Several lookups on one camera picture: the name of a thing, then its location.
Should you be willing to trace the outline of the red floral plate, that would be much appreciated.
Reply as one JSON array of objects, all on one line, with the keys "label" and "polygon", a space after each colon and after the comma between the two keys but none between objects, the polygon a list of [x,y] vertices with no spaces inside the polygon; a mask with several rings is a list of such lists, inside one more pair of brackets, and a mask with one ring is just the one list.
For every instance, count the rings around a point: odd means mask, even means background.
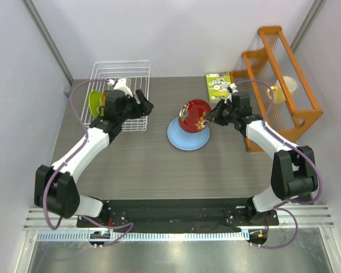
[{"label": "red floral plate", "polygon": [[187,133],[198,133],[208,127],[205,118],[211,112],[210,105],[201,99],[188,101],[180,110],[178,122]]}]

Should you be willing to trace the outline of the light blue plate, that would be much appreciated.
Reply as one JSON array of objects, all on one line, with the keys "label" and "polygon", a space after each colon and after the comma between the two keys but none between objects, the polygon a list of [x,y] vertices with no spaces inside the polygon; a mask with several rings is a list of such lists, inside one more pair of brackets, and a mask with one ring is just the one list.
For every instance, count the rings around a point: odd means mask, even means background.
[{"label": "light blue plate", "polygon": [[183,151],[194,151],[202,148],[208,142],[210,129],[207,127],[198,133],[188,133],[181,128],[178,119],[175,118],[168,126],[167,137],[175,148]]}]

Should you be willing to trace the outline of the yellow patterned plate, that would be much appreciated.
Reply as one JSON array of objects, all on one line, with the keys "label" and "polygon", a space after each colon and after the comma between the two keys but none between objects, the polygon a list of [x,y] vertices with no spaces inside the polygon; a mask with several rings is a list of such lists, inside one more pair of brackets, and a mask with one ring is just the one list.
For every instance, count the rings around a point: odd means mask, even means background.
[{"label": "yellow patterned plate", "polygon": [[102,107],[105,106],[106,97],[107,97],[108,94],[109,94],[109,91],[108,91],[108,90],[105,90],[105,91],[102,93],[102,97],[101,97],[101,106],[102,106]]}]

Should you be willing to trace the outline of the lime green plate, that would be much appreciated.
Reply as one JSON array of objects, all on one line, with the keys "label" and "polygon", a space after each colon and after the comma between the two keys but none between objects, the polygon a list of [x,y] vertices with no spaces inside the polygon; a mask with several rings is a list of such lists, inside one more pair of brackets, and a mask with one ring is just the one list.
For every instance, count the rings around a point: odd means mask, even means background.
[{"label": "lime green plate", "polygon": [[93,90],[89,94],[89,109],[94,118],[100,115],[102,106],[102,93]]}]

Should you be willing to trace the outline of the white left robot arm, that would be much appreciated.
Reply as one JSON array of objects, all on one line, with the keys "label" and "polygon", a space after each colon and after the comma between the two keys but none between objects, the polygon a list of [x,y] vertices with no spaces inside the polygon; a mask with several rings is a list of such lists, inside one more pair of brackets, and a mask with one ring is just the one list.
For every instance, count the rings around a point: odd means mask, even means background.
[{"label": "white left robot arm", "polygon": [[153,108],[140,89],[135,96],[122,90],[111,91],[83,138],[60,160],[37,169],[35,205],[63,218],[89,216],[96,226],[105,226],[110,219],[105,203],[80,195],[76,182],[89,163],[122,131],[125,121],[146,117]]}]

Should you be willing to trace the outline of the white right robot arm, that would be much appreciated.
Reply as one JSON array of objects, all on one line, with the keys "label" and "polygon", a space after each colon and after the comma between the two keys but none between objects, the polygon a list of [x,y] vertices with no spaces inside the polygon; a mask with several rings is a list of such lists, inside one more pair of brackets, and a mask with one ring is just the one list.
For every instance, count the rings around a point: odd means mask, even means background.
[{"label": "white right robot arm", "polygon": [[272,159],[270,186],[246,203],[245,217],[251,225],[260,225],[271,211],[287,201],[320,189],[313,150],[285,139],[262,116],[253,114],[248,93],[234,92],[220,100],[205,120],[221,126],[233,124],[236,131]]}]

